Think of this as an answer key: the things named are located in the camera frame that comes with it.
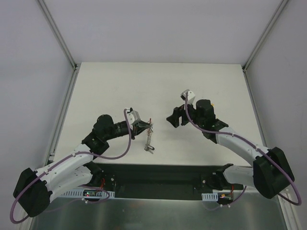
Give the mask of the red handled metal keyring holder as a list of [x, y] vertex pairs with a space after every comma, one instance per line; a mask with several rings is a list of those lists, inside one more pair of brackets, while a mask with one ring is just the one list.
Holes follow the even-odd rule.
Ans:
[[152, 140], [152, 134], [153, 134], [153, 123], [152, 123], [152, 119], [149, 119], [149, 124], [150, 127], [147, 129], [146, 135], [147, 135], [147, 140], [145, 143], [145, 147], [144, 150], [153, 154], [155, 148], [151, 145], [151, 140]]

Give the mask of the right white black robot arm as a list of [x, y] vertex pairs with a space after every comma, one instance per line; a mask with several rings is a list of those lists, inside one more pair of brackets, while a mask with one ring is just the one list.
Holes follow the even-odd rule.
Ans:
[[210, 100], [198, 100], [176, 107], [167, 121], [175, 128], [192, 123], [203, 135], [241, 158], [248, 167], [228, 163], [206, 180], [207, 185], [216, 190], [227, 189], [232, 184], [252, 186], [265, 198], [271, 199], [295, 181], [284, 152], [275, 147], [269, 149], [257, 145], [236, 134], [228, 124], [216, 118]]

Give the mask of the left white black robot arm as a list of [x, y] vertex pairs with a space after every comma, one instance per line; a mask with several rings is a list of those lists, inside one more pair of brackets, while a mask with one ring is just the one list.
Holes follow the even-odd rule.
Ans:
[[124, 117], [124, 121], [114, 123], [110, 115], [99, 116], [92, 131], [68, 155], [42, 168], [23, 170], [13, 192], [11, 222], [18, 223], [13, 217], [17, 204], [26, 212], [27, 218], [33, 218], [63, 193], [81, 185], [99, 185], [101, 170], [93, 161], [105, 158], [103, 153], [109, 148], [108, 141], [125, 135], [132, 141], [152, 128], [152, 123], [142, 121], [135, 110], [125, 109]]

